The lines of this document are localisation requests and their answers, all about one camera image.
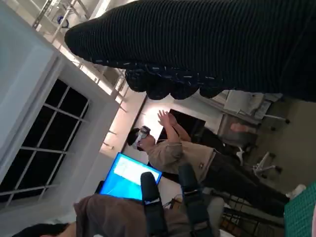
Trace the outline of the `black knitted gloved right hand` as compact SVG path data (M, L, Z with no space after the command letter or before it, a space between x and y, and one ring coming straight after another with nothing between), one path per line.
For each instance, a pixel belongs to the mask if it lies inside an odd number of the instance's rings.
M65 44L124 69L152 100L224 90L316 100L313 0L137 0L70 28Z

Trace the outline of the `black left hand blue tape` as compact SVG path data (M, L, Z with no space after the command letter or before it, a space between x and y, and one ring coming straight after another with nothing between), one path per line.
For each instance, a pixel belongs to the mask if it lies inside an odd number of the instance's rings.
M192 237L214 236L202 191L192 166L186 163L179 167L178 173L183 204L190 225L190 235ZM161 197L151 172L141 174L141 190L147 234L150 237L170 236Z

